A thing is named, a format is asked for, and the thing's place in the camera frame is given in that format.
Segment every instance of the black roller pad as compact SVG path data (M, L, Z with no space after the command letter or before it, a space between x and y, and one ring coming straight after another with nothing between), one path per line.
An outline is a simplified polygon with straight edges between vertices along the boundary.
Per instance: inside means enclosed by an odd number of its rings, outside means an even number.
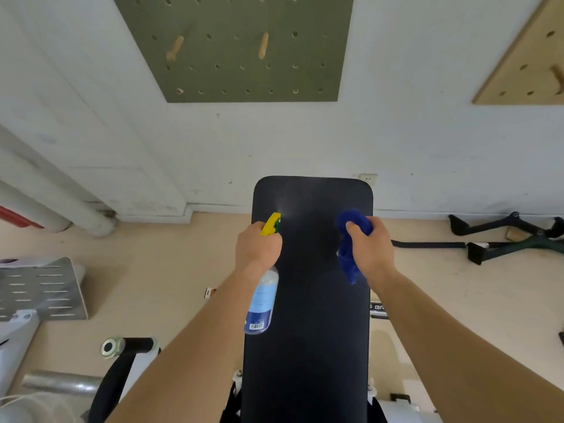
M245 336L243 423L367 421L370 290L337 261L337 216L372 214L360 180L265 177L252 220L282 214L284 244L270 327Z

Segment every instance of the yellow spray nozzle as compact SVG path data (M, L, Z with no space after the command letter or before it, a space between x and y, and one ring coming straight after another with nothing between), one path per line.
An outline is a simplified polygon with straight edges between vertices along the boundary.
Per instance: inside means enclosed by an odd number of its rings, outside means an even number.
M270 236L271 234L278 233L281 217L282 215L278 212L274 212L272 215L270 215L270 218L268 219L268 221L266 221L266 224L262 228L261 235Z

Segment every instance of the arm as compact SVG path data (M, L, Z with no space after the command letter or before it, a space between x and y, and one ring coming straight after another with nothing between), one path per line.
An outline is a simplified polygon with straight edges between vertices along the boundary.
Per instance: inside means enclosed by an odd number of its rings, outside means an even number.
M108 423L217 423L227 402L243 328L261 276L282 248L264 223L239 234L235 270L208 303L143 372Z
M379 218L366 236L349 222L352 252L378 294L445 423L562 421L564 392L474 334L394 266Z

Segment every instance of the blue microfiber cloth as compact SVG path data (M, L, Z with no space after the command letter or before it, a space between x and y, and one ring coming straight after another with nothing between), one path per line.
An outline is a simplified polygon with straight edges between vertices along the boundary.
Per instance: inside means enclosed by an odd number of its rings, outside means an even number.
M339 263L341 264L341 268L345 272L349 283L354 284L356 282L356 277L362 276L362 273L360 273L360 270L356 266L356 262L352 257L353 241L346 227L346 224L349 221L352 221L359 226L360 230L366 235L372 233L374 227L372 227L372 223L368 220L368 218L356 209L345 211L337 218L337 229L339 230L342 238L341 243L339 243Z

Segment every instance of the person's left hand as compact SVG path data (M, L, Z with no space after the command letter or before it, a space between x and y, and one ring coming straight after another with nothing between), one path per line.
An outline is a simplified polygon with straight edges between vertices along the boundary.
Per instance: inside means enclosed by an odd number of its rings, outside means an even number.
M282 236L279 233L261 236L264 223L251 224L237 237L235 248L235 271L248 272L260 278L270 269L282 251Z

